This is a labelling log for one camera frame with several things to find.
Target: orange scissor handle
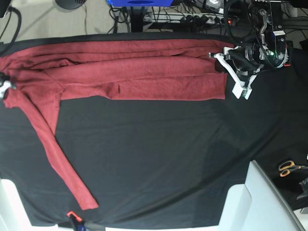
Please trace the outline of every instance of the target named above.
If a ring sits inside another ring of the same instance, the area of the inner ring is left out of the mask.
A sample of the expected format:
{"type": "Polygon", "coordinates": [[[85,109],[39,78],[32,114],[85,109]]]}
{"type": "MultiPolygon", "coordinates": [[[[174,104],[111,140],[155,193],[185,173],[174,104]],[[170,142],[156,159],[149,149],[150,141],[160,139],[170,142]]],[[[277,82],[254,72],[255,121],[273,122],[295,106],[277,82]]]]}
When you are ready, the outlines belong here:
{"type": "Polygon", "coordinates": [[[284,171],[284,170],[291,168],[293,166],[295,166],[295,163],[292,160],[288,160],[288,161],[284,162],[283,164],[281,164],[279,166],[279,171],[284,171]]]}
{"type": "Polygon", "coordinates": [[[280,177],[286,177],[287,175],[289,175],[291,172],[288,169],[283,170],[282,172],[279,173],[280,177]]]}

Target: folded garment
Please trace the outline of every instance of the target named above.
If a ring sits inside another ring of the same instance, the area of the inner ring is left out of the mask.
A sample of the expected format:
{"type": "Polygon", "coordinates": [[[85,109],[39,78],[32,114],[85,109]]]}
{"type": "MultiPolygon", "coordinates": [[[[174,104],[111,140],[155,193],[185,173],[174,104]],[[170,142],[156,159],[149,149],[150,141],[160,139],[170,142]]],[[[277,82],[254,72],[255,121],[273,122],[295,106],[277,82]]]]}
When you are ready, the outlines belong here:
{"type": "Polygon", "coordinates": [[[112,100],[224,99],[226,74],[209,52],[225,42],[170,39],[91,41],[37,46],[0,58],[11,77],[4,104],[18,107],[37,132],[52,168],[83,210],[98,207],[55,139],[60,100],[100,95],[112,100]]]}

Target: gray floor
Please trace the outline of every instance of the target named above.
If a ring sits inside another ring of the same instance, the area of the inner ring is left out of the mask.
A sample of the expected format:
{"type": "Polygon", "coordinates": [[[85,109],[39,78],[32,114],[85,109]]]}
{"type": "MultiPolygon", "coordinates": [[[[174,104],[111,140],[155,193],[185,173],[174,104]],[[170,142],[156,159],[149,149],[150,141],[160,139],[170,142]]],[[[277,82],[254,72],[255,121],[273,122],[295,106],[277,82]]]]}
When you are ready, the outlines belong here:
{"type": "MultiPolygon", "coordinates": [[[[105,0],[88,0],[83,7],[67,11],[58,7],[54,0],[13,0],[13,6],[18,8],[23,17],[22,27],[17,40],[68,37],[85,34],[105,34],[112,28],[114,21],[109,16],[109,6],[105,0]]],[[[291,9],[294,16],[305,16],[301,10],[291,9]]],[[[0,31],[3,30],[9,16],[0,19],[0,31]]],[[[1,41],[11,41],[17,24],[13,14],[9,27],[1,41]]],[[[127,32],[125,24],[119,24],[118,31],[127,32]]],[[[208,33],[219,34],[219,29],[209,30],[208,33]]],[[[246,31],[235,31],[245,34],[246,31]]],[[[302,32],[288,34],[287,39],[293,40],[295,47],[300,48],[299,42],[304,40],[302,32]]]]}

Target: sweater sleeve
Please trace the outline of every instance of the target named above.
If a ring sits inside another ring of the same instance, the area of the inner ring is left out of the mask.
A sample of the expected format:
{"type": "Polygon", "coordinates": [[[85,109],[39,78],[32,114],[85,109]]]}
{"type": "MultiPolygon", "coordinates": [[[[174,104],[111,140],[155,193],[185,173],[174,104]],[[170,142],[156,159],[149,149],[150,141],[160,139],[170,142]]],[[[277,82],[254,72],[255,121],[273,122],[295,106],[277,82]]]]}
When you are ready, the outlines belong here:
{"type": "MultiPolygon", "coordinates": [[[[63,179],[76,198],[81,209],[86,210],[97,208],[97,202],[68,162],[55,139],[54,132],[51,130],[37,107],[18,89],[9,89],[8,97],[4,100],[4,103],[6,107],[19,107],[27,116],[44,146],[47,158],[52,168],[63,179]]],[[[54,106],[57,105],[58,102],[55,102],[54,105],[50,105],[49,103],[46,107],[53,109],[54,106]]]]}

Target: white object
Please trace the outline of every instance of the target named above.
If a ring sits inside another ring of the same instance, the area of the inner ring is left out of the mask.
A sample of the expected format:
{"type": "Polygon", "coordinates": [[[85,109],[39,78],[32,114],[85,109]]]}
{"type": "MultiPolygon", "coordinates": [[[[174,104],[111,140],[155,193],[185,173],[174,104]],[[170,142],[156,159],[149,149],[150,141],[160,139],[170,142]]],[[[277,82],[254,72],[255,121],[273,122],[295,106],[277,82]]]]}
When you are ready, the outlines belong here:
{"type": "Polygon", "coordinates": [[[232,186],[218,231],[304,231],[296,215],[256,161],[245,184],[232,186]]]}
{"type": "MultiPolygon", "coordinates": [[[[0,179],[0,231],[73,231],[73,229],[58,227],[31,226],[25,208],[15,184],[10,180],[0,179]]],[[[107,228],[106,231],[151,231],[107,228]]],[[[160,231],[217,231],[217,226],[174,229],[160,231]]]]}
{"type": "Polygon", "coordinates": [[[0,99],[4,98],[4,94],[9,88],[14,88],[14,86],[10,81],[4,81],[3,85],[0,87],[0,99]]]}
{"type": "Polygon", "coordinates": [[[214,58],[216,58],[220,62],[220,64],[229,72],[229,74],[235,81],[235,85],[232,90],[232,93],[235,95],[235,97],[239,99],[241,96],[244,96],[244,98],[248,100],[252,92],[251,83],[256,79],[257,76],[249,80],[249,85],[246,88],[245,82],[239,79],[233,68],[225,61],[224,54],[217,53],[214,55],[214,58]]]}

